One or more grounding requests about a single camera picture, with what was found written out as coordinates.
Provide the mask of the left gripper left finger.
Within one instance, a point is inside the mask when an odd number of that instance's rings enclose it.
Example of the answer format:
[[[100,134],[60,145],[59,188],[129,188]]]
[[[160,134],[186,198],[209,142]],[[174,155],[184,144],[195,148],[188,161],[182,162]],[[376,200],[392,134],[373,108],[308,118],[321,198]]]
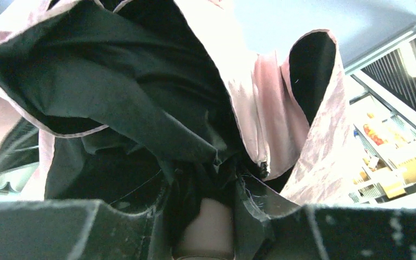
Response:
[[[167,196],[153,179],[128,212],[100,200],[0,201],[0,259],[170,259]]]

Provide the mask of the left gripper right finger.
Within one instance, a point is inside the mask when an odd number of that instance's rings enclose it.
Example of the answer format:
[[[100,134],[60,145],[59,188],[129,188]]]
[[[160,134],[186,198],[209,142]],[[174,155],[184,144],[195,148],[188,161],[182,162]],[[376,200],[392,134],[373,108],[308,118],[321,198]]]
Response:
[[[298,206],[249,174],[235,200],[236,259],[416,259],[416,209]]]

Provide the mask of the pink folding umbrella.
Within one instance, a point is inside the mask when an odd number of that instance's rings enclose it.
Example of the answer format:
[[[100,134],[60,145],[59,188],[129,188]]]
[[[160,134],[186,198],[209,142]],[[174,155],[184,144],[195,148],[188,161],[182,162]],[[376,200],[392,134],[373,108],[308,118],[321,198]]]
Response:
[[[126,197],[106,175],[158,176],[186,256],[210,203],[234,215],[235,253],[267,249],[245,184],[291,171],[292,202],[341,184],[352,126],[339,47],[311,31],[278,64],[249,51],[219,1],[52,1],[0,40],[0,89],[51,143],[45,199]]]

